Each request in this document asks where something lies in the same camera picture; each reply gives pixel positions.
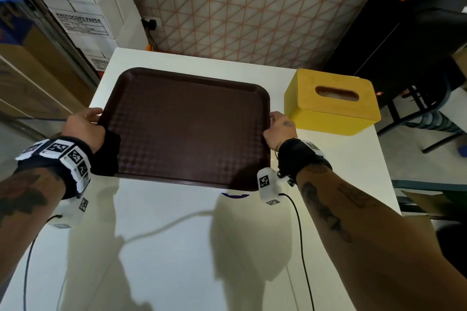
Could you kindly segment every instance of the triangle pattern wallpaper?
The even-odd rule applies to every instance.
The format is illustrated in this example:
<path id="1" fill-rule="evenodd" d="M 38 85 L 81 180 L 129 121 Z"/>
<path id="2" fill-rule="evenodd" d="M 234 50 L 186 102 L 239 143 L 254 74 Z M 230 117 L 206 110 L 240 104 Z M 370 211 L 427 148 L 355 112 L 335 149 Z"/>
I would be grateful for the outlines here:
<path id="1" fill-rule="evenodd" d="M 164 52 L 319 69 L 366 0 L 135 0 Z"/>

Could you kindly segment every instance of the person's right hand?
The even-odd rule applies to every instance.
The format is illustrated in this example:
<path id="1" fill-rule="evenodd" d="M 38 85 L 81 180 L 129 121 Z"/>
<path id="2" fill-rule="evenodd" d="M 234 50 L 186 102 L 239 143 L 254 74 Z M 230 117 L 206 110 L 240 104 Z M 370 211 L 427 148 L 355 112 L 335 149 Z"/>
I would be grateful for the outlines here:
<path id="1" fill-rule="evenodd" d="M 81 112 L 72 114 L 62 128 L 62 136 L 74 137 L 89 145 L 94 154 L 104 143 L 106 130 L 98 126 L 98 114 L 102 113 L 102 108 L 86 108 Z"/>
<path id="2" fill-rule="evenodd" d="M 289 117 L 277 111 L 269 113 L 269 117 L 271 117 L 271 128 L 265 130 L 263 135 L 272 150 L 278 150 L 277 145 L 285 139 L 297 138 L 295 122 Z"/>

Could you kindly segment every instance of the brown plastic tray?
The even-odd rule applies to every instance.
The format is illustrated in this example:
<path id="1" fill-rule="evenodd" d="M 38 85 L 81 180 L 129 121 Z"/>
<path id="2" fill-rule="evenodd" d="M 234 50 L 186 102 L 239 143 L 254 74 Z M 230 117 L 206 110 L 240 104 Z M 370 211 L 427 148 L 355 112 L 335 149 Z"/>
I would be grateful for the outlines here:
<path id="1" fill-rule="evenodd" d="M 270 166 L 269 94 L 254 84 L 129 69 L 99 124 L 120 136 L 118 177 L 254 191 Z"/>

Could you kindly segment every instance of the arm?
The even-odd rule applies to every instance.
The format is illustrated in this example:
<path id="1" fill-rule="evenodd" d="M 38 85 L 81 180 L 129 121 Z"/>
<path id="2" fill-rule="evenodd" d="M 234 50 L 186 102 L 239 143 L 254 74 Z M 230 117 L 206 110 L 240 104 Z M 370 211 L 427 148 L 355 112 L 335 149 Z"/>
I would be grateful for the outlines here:
<path id="1" fill-rule="evenodd" d="M 264 135 L 275 149 L 296 131 L 286 116 L 271 116 Z M 358 311 L 465 309 L 467 279 L 402 216 L 325 165 L 308 165 L 296 181 Z"/>
<path id="2" fill-rule="evenodd" d="M 96 152 L 105 130 L 96 122 L 101 108 L 70 116 L 62 135 L 76 137 Z M 46 168 L 22 171 L 0 182 L 0 285 L 11 275 L 29 244 L 65 194 L 65 184 Z"/>

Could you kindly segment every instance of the black case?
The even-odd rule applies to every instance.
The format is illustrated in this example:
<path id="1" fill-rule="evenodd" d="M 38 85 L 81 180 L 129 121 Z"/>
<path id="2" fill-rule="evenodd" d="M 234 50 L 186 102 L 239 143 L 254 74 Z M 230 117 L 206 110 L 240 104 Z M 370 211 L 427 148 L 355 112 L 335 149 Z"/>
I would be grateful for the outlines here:
<path id="1" fill-rule="evenodd" d="M 467 42 L 467 0 L 368 0 L 323 68 L 370 80 L 380 108 Z"/>

